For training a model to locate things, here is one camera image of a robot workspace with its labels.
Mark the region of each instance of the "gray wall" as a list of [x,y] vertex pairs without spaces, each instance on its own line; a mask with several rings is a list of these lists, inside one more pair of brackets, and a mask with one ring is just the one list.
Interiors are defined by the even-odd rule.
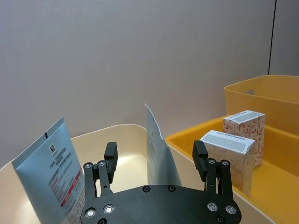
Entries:
[[299,1],[278,0],[270,74],[299,75]]
[[165,136],[225,114],[227,84],[267,73],[274,0],[0,1],[0,167],[65,116],[72,136]]

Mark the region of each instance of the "small cardboard box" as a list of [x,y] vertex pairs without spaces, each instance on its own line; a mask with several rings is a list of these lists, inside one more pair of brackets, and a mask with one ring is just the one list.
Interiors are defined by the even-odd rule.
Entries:
[[201,138],[209,158],[230,161],[232,184],[250,196],[255,140],[228,133],[209,131]]
[[254,111],[243,111],[223,119],[223,132],[256,140],[254,167],[263,162],[265,115]]

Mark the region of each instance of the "patterned box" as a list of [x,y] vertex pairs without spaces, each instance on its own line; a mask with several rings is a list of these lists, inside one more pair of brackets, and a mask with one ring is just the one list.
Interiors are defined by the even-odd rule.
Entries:
[[256,141],[218,131],[209,131],[201,141],[206,146],[209,158],[230,161],[232,184],[250,196]]
[[254,167],[263,162],[263,142],[265,133],[265,115],[254,111],[243,111],[224,118],[225,133],[256,140],[254,149]]

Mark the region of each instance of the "yellow plastic bin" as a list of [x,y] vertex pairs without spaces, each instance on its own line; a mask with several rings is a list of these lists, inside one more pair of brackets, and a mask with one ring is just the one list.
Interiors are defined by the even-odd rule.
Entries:
[[299,135],[299,76],[266,75],[225,87],[227,114],[253,110],[271,127]]
[[[185,129],[166,138],[170,146],[192,159],[193,141],[208,131],[222,131],[222,119]],[[253,172],[251,197],[234,191],[276,223],[298,223],[299,136],[265,127],[264,161]]]

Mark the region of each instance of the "qr code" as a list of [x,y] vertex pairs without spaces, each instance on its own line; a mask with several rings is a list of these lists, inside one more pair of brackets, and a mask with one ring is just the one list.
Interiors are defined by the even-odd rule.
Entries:
[[55,147],[54,144],[51,144],[50,147],[49,147],[49,149],[50,149],[52,155],[56,152],[56,147]]

